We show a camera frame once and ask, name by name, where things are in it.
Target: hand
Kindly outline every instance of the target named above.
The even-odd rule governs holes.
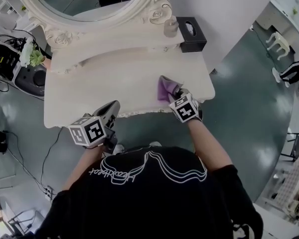
[[[203,112],[200,108],[200,103],[194,99],[188,90],[185,90],[181,97],[176,100],[172,95],[169,95],[171,104],[169,107],[172,109],[176,118],[182,123],[189,120],[203,120]]]

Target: ornate mirror frame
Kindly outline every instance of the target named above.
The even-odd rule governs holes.
[[[68,73],[81,66],[82,61],[106,52],[137,47],[163,47],[166,51],[166,47],[183,42],[179,31],[175,38],[163,34],[164,23],[172,17],[169,0],[131,0],[116,13],[98,21],[78,21],[67,15],[61,16],[39,0],[21,1],[29,11],[29,18],[35,19],[43,28],[54,53],[53,72]],[[135,41],[128,42],[128,36]],[[82,51],[80,54],[75,53],[78,49]]]

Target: white chair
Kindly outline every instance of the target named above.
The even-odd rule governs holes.
[[[290,52],[290,47],[289,47],[287,40],[284,39],[284,37],[281,34],[279,34],[278,32],[273,33],[270,36],[269,40],[266,41],[266,43],[270,43],[274,37],[276,38],[276,40],[273,42],[273,44],[269,48],[267,48],[267,50],[271,50],[276,44],[279,44],[280,48],[276,52],[279,52],[282,49],[285,51],[285,53],[283,55],[280,55],[277,58],[277,60],[280,60],[282,57],[286,57],[288,55],[288,53]]]

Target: white graphic print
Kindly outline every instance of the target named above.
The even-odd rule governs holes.
[[[93,126],[90,127],[90,130],[89,130],[89,134],[90,134],[90,137],[92,139],[96,138],[96,134],[94,131],[92,131],[93,129],[96,129],[97,130],[97,133],[98,133],[98,136],[100,136],[102,133],[99,131],[100,128],[99,128],[99,125],[95,124]]]
[[[81,133],[81,131],[78,131],[78,133],[79,133],[79,135],[77,135],[76,132],[73,131],[73,134],[76,136],[77,140],[78,141],[82,141],[82,138],[81,138],[82,137],[82,133]]]
[[[143,169],[145,168],[145,165],[149,158],[154,158],[158,161],[158,164],[162,170],[162,172],[165,174],[165,176],[170,179],[173,182],[176,183],[185,183],[189,180],[197,179],[200,182],[204,181],[207,177],[207,169],[205,168],[204,164],[201,162],[201,166],[203,168],[203,172],[198,170],[190,170],[185,173],[179,173],[175,170],[173,170],[165,160],[163,159],[162,155],[160,153],[155,153],[153,151],[149,151],[144,155],[144,164],[132,169],[129,172],[122,172],[117,171],[116,168],[110,166],[106,159],[104,158],[101,162],[100,169],[94,169],[92,168],[92,171],[89,171],[90,175],[97,174],[97,175],[103,175],[104,178],[111,177],[111,183],[115,185],[124,185],[126,182],[131,180],[131,182],[134,182],[137,175],[139,175]]]
[[[80,118],[79,120],[75,121],[72,125],[82,125],[83,123],[87,122],[90,118]]]
[[[182,103],[184,103],[184,98],[181,99],[181,100],[176,101],[177,106],[181,105]]]
[[[191,110],[186,111],[185,108],[183,108],[180,110],[180,112],[182,113],[183,116],[185,116],[185,115],[190,116],[192,111]]]

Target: white sneaker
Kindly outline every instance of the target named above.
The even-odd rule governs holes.
[[[273,76],[274,76],[276,82],[277,82],[277,83],[281,82],[280,74],[279,74],[279,72],[275,69],[275,67],[272,68],[272,73],[273,73]]]
[[[149,145],[153,147],[161,147],[161,144],[158,141],[153,141]]]
[[[116,144],[112,155],[120,154],[120,153],[123,153],[123,152],[125,152],[124,146],[121,145],[121,144]]]

